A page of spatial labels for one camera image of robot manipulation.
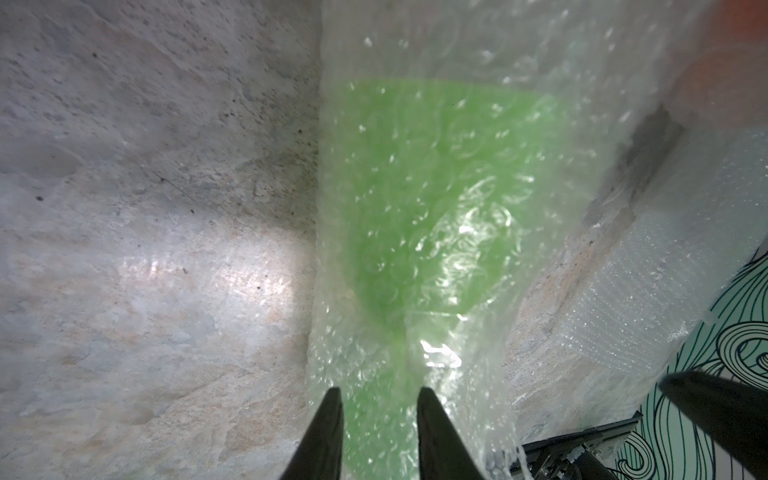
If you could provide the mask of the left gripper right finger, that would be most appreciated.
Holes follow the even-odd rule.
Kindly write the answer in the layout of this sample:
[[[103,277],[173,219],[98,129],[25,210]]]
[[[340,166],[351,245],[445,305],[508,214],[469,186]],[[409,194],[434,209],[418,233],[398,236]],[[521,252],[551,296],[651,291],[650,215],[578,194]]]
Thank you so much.
[[[435,392],[422,387],[417,400],[421,480],[482,480]]]

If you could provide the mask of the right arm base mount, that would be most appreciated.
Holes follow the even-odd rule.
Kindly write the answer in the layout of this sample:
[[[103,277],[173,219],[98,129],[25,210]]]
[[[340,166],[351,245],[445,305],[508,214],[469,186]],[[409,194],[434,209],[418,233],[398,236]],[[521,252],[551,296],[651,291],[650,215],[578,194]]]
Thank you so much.
[[[602,456],[620,447],[642,418],[636,411],[629,419],[527,443],[527,473],[533,479],[617,479]]]

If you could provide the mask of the green glass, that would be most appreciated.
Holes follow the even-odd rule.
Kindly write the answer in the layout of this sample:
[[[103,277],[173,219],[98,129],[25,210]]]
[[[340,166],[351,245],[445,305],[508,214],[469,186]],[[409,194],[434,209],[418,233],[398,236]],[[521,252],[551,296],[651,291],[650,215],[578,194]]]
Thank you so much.
[[[710,1],[326,1],[314,396],[349,479],[419,475],[417,396],[472,459],[512,436],[522,297],[695,46]]]

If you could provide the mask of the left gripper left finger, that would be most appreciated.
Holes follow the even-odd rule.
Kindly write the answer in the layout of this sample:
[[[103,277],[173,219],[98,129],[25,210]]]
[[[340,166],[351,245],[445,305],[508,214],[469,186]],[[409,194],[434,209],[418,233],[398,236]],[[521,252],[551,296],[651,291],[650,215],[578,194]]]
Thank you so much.
[[[281,480],[339,480],[342,473],[344,411],[341,389],[329,388]]]

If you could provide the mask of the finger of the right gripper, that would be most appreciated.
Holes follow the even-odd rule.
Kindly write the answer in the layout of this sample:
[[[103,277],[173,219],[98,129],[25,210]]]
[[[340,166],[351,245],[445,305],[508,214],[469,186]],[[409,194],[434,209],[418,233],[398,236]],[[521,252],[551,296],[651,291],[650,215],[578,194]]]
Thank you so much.
[[[767,475],[767,392],[698,371],[665,376],[660,391],[753,476]]]

